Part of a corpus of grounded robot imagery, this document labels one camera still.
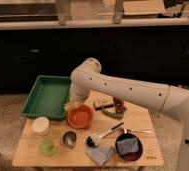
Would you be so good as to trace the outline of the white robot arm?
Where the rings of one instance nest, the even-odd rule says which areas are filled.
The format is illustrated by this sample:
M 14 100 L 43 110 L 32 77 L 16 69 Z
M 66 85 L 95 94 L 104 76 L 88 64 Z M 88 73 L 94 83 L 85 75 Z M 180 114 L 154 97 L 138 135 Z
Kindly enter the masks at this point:
M 83 103 L 90 91 L 98 91 L 162 113 L 183 124 L 176 171 L 189 171 L 189 90 L 161 83 L 101 74 L 101 64 L 87 58 L 71 75 L 70 100 Z

